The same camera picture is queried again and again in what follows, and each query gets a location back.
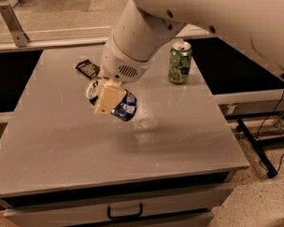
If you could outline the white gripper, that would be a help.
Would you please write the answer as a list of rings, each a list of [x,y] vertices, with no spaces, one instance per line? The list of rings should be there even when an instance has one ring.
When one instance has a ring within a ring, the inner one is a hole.
[[[99,92],[94,112],[109,115],[126,94],[124,83],[137,82],[149,69],[150,61],[137,62],[124,54],[112,35],[103,46],[99,75],[107,78]]]

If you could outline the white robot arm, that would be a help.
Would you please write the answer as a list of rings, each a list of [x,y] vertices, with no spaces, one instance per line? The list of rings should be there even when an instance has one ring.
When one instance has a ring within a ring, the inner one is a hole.
[[[104,45],[95,112],[111,113],[150,59],[187,25],[199,26],[284,81],[284,0],[129,0]]]

